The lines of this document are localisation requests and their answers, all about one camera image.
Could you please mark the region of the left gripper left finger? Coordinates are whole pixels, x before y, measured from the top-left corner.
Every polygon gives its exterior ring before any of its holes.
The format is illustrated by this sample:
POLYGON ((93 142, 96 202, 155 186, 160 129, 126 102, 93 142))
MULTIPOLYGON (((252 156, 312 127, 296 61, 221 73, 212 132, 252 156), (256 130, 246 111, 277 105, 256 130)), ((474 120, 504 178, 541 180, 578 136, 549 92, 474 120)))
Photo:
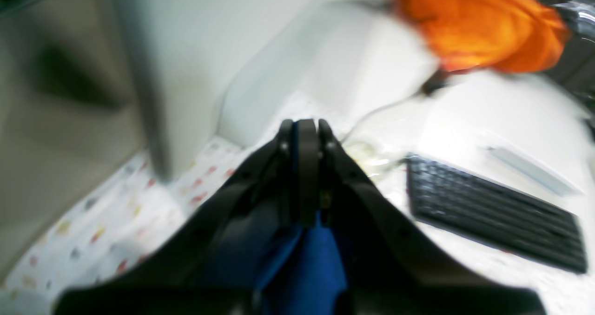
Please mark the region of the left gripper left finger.
POLYGON ((296 123, 283 120, 155 254, 119 277, 121 289, 259 289, 271 250, 295 224, 296 123))

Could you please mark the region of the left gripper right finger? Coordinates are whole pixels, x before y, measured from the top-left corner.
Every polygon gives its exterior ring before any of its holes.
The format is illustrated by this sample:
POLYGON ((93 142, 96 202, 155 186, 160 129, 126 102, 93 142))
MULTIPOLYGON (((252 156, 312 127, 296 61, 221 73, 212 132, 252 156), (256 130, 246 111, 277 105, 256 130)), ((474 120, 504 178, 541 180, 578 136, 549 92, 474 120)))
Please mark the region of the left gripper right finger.
POLYGON ((319 120, 322 180, 332 185, 330 228, 348 283, 370 290, 485 289, 487 278, 459 264, 390 203, 319 120))

